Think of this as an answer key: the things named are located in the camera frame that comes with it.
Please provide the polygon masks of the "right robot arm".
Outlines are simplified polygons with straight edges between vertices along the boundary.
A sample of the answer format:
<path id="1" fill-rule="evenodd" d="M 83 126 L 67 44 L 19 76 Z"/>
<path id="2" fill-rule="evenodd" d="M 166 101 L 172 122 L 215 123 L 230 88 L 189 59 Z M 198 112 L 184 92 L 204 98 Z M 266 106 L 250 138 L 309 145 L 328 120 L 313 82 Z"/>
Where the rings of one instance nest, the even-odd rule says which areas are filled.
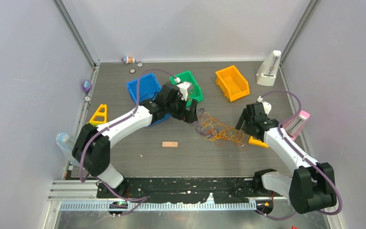
<path id="1" fill-rule="evenodd" d="M 246 105 L 235 128 L 266 143 L 293 172 L 291 177 L 271 168 L 255 172 L 256 194 L 278 193 L 289 199 L 299 214 L 340 205 L 333 167 L 319 163 L 303 151 L 277 120 L 268 117 L 263 103 Z"/>

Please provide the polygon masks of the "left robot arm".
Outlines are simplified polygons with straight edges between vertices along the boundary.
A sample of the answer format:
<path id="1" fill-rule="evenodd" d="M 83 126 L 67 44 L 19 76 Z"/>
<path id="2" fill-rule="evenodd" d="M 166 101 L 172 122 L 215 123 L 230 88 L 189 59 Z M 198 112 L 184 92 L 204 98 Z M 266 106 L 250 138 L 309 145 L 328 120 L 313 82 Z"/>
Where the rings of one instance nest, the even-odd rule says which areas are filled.
<path id="1" fill-rule="evenodd" d="M 190 82 L 165 83 L 154 99 L 141 101 L 128 113 L 101 125 L 85 124 L 71 152 L 81 169 L 109 186 L 109 192 L 120 198 L 126 194 L 124 176 L 110 163 L 111 148 L 133 132 L 171 116 L 188 124 L 197 121 L 197 100 L 187 108 Z"/>

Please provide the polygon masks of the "yellow triangular toy right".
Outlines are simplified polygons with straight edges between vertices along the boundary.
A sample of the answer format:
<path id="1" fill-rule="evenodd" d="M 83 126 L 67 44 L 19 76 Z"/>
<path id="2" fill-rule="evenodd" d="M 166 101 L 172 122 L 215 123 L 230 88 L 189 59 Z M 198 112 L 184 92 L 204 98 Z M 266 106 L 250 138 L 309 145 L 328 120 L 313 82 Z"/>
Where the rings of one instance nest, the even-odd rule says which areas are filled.
<path id="1" fill-rule="evenodd" d="M 249 144 L 251 145 L 254 145 L 254 146 L 259 146 L 259 147 L 263 147 L 263 148 L 268 148 L 268 144 L 266 144 L 265 142 L 261 141 L 261 140 L 258 140 L 254 137 L 250 137 L 249 138 L 249 141 L 248 141 Z"/>

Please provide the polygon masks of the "yellow triangular toy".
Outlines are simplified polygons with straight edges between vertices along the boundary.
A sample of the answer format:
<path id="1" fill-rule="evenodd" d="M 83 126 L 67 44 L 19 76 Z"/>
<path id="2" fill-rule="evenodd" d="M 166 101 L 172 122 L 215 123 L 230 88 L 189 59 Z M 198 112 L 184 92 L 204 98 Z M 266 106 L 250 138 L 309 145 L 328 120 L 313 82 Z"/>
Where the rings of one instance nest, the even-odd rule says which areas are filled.
<path id="1" fill-rule="evenodd" d="M 261 141 L 261 140 L 258 140 L 254 137 L 250 137 L 249 138 L 249 141 L 248 141 L 249 144 L 251 145 L 254 145 L 254 146 L 259 146 L 259 147 L 263 147 L 263 148 L 268 148 L 268 144 L 266 144 L 265 142 Z"/>
<path id="2" fill-rule="evenodd" d="M 90 118 L 89 123 L 93 126 L 98 126 L 107 123 L 107 119 L 108 119 L 108 106 L 106 104 L 100 104 L 97 110 Z"/>

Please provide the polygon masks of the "green plastic bin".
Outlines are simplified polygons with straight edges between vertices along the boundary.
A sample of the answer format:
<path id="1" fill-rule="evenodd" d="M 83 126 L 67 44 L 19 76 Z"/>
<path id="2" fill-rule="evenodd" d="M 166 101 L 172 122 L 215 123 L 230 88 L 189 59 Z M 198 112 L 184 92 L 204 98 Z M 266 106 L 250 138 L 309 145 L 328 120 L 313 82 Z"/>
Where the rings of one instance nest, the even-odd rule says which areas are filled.
<path id="1" fill-rule="evenodd" d="M 183 95 L 186 96 L 186 107 L 190 107 L 193 100 L 196 100 L 198 103 L 203 101 L 203 92 L 191 71 L 179 73 L 175 75 L 175 77 L 180 79 L 180 84 L 184 82 L 191 84 L 190 90 L 187 91 L 187 93 L 183 93 Z M 174 85 L 178 85 L 178 83 L 175 81 L 175 77 L 171 76 L 170 82 Z"/>

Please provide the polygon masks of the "wooden block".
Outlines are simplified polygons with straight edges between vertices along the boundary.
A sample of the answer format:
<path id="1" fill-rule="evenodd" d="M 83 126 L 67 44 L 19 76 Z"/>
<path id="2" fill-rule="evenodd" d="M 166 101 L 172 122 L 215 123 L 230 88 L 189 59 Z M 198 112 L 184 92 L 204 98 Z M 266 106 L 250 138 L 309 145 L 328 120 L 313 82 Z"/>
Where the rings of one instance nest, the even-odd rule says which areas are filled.
<path id="1" fill-rule="evenodd" d="M 163 141 L 162 147 L 178 147 L 178 142 Z"/>

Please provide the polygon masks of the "orange plastic bin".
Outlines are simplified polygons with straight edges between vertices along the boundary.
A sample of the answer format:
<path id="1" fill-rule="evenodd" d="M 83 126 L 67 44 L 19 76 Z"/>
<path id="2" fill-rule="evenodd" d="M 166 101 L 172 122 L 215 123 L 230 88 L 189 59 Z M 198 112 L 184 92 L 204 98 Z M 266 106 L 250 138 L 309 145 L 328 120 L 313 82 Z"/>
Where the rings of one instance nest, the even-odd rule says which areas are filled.
<path id="1" fill-rule="evenodd" d="M 235 65 L 218 70 L 215 73 L 216 85 L 221 88 L 224 96 L 231 103 L 250 94 L 248 81 Z"/>

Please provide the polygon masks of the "pink metronome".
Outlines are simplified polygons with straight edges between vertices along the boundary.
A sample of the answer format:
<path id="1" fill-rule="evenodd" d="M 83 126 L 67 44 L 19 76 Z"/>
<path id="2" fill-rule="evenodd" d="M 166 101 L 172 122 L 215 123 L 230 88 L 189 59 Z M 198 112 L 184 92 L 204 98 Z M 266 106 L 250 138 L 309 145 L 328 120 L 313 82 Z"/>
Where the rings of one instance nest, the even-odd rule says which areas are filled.
<path id="1" fill-rule="evenodd" d="M 302 110 L 298 114 L 298 116 L 290 119 L 289 121 L 283 124 L 283 128 L 293 141 L 295 141 L 297 137 L 301 134 L 301 131 L 304 128 L 309 117 L 310 114 Z"/>

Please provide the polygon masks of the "blue plastic bin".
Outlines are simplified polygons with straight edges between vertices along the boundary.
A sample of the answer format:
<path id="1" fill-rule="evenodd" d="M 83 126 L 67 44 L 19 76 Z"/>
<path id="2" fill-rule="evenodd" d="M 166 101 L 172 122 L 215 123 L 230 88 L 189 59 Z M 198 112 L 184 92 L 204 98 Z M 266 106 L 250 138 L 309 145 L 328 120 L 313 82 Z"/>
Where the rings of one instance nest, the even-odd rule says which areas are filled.
<path id="1" fill-rule="evenodd" d="M 127 90 L 135 103 L 145 107 L 152 114 L 152 122 L 148 125 L 154 126 L 171 117 L 164 114 L 161 107 L 155 103 L 155 98 L 161 90 L 161 86 L 153 73 L 146 74 L 140 78 L 139 92 L 137 92 L 137 79 L 126 84 Z"/>

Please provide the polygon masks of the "white metronome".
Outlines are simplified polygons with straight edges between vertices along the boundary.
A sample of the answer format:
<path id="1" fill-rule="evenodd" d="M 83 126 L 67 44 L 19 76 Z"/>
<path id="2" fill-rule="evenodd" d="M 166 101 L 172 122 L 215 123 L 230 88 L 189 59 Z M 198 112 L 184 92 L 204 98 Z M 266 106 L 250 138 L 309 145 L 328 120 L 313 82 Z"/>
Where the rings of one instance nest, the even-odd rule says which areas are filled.
<path id="1" fill-rule="evenodd" d="M 256 83 L 262 86 L 273 86 L 279 70 L 281 51 L 274 50 L 264 60 L 256 74 Z"/>

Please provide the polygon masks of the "small toy figurine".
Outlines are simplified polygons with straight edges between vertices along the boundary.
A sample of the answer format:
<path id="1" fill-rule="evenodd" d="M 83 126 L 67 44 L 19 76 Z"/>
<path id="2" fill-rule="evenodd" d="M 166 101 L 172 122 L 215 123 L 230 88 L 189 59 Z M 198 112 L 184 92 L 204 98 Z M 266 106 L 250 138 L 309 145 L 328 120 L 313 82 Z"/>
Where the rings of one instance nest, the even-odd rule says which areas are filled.
<path id="1" fill-rule="evenodd" d="M 121 61 L 125 64 L 135 63 L 135 58 L 129 57 L 129 56 L 124 56 L 121 58 Z"/>

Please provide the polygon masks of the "yellow triangular toy left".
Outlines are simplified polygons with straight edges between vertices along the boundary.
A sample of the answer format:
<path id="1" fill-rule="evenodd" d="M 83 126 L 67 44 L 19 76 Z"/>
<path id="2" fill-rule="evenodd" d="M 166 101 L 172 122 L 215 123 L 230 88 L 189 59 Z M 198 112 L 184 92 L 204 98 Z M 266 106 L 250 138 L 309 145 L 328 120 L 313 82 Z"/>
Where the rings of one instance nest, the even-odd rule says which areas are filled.
<path id="1" fill-rule="evenodd" d="M 107 119 L 108 119 L 108 106 L 106 104 L 100 104 L 97 110 L 90 118 L 89 123 L 93 126 L 98 126 L 107 123 Z"/>

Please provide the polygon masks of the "purple round toy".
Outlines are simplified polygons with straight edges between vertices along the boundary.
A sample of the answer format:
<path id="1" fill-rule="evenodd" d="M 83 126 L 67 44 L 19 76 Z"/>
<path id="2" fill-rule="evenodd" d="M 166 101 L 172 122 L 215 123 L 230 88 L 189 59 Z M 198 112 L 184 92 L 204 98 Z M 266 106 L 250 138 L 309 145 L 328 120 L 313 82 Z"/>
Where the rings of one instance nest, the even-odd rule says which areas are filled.
<path id="1" fill-rule="evenodd" d="M 82 90 L 88 92 L 92 88 L 92 83 L 90 80 L 85 80 L 82 84 Z"/>

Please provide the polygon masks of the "clear blue plastic container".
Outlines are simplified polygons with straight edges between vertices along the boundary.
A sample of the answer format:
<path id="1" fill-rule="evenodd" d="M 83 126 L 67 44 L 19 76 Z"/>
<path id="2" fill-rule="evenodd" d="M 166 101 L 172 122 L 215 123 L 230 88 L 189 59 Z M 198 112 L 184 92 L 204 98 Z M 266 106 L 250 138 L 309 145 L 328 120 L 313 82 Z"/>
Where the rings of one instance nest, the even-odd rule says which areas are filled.
<path id="1" fill-rule="evenodd" d="M 80 166 L 80 163 L 72 156 L 72 150 L 76 143 L 76 138 L 67 132 L 58 133 L 56 136 L 56 143 L 63 152 L 65 158 L 73 166 Z"/>

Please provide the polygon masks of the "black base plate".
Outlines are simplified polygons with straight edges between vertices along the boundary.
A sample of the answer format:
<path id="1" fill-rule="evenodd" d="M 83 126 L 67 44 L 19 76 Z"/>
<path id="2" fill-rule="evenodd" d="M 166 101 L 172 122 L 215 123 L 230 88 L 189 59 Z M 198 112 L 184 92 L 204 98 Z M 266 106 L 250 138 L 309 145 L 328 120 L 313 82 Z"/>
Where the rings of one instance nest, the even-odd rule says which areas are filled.
<path id="1" fill-rule="evenodd" d="M 146 203 L 245 203 L 249 198 L 270 199 L 278 194 L 258 190 L 245 177 L 128 177 L 115 189 L 117 195 Z"/>

